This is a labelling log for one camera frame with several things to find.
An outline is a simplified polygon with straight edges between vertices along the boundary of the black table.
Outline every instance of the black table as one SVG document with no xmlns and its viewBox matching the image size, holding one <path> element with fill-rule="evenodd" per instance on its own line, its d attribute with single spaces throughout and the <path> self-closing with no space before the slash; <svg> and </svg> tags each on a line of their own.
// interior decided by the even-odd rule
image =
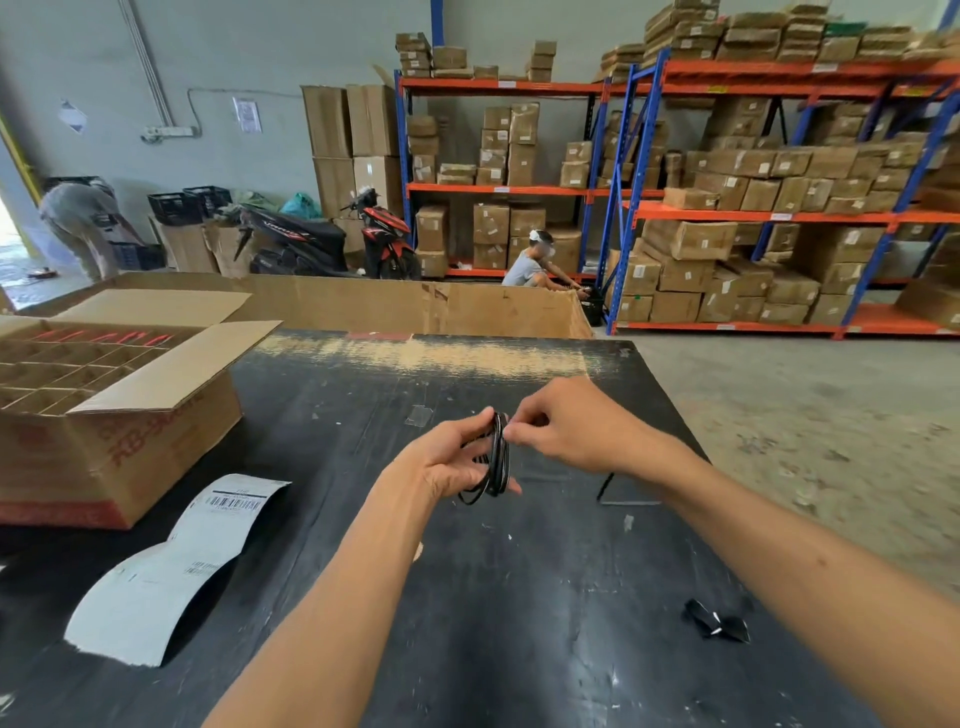
<svg viewBox="0 0 960 728">
<path fill-rule="evenodd" d="M 702 452 L 627 342 L 485 340 L 504 367 L 458 372 L 443 357 L 358 362 L 339 334 L 280 337 L 233 367 L 244 421 L 133 530 L 0 529 L 26 547 L 0 572 L 0 695 L 13 699 L 4 725 L 199 725 L 329 561 L 380 470 L 422 433 L 404 424 L 414 405 L 435 410 L 431 424 L 486 404 L 512 412 L 546 372 L 582 360 L 608 394 Z M 512 456 L 523 497 L 437 507 L 365 725 L 879 725 L 672 512 L 596 505 L 602 477 Z M 165 540 L 225 473 L 293 485 L 187 610 L 164 665 L 127 667 L 67 645 L 66 623 L 94 581 Z M 742 614 L 752 643 L 701 639 L 681 616 L 692 597 Z"/>
</svg>

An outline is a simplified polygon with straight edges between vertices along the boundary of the barcode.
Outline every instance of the barcode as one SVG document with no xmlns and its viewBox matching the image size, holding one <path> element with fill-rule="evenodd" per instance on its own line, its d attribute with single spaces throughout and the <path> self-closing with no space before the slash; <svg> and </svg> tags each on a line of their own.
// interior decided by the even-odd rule
<svg viewBox="0 0 960 728">
<path fill-rule="evenodd" d="M 214 496 L 206 500 L 207 505 L 214 508 L 240 508 L 248 511 L 256 510 L 259 507 L 259 500 L 250 500 L 244 497 Z"/>
</svg>

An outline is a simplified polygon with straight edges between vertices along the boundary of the crouching worker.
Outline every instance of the crouching worker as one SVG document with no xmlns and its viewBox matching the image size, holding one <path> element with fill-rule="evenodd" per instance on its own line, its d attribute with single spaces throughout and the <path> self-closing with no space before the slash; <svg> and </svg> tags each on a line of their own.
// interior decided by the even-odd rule
<svg viewBox="0 0 960 728">
<path fill-rule="evenodd" d="M 549 291 L 576 291 L 581 300 L 587 297 L 580 284 L 571 280 L 560 268 L 550 262 L 554 254 L 553 236 L 547 231 L 531 231 L 530 247 L 523 251 L 503 277 L 504 285 L 522 285 L 530 288 L 546 288 Z M 553 282 L 548 274 L 562 280 L 566 285 Z"/>
</svg>

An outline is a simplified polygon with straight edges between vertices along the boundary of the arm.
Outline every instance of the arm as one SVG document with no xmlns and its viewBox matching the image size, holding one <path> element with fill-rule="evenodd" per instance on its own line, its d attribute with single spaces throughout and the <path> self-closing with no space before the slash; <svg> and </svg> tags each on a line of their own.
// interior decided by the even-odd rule
<svg viewBox="0 0 960 728">
<path fill-rule="evenodd" d="M 486 466 L 472 459 L 490 441 L 471 441 L 490 429 L 492 416 L 488 407 L 437 425 L 380 474 L 333 559 L 204 728 L 360 722 L 426 522 L 441 497 L 480 482 Z"/>
<path fill-rule="evenodd" d="M 592 472 L 656 483 L 663 501 L 891 728 L 956 725 L 960 607 L 726 477 L 585 377 L 524 400 L 504 436 Z"/>
</svg>

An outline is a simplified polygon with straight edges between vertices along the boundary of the paper sheet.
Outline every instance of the paper sheet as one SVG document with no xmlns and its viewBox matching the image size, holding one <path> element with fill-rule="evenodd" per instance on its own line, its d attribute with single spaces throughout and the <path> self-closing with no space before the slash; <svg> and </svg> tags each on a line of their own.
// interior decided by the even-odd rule
<svg viewBox="0 0 960 728">
<path fill-rule="evenodd" d="M 267 500 L 289 481 L 231 474 L 204 488 L 162 544 L 103 576 L 81 600 L 64 638 L 82 652 L 157 667 L 190 600 L 236 557 Z"/>
</svg>

